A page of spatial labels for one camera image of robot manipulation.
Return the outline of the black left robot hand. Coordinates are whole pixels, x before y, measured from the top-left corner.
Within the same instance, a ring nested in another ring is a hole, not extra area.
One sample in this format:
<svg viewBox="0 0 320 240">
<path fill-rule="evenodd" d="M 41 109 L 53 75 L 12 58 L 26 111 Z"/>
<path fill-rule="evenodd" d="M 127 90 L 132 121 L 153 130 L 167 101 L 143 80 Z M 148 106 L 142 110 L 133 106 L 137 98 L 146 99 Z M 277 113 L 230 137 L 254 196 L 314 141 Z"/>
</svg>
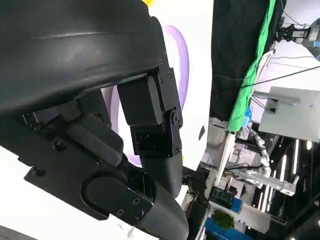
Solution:
<svg viewBox="0 0 320 240">
<path fill-rule="evenodd" d="M 185 240 L 182 126 L 143 1 L 1 1 L 0 144 L 26 181 L 97 220 Z"/>
</svg>

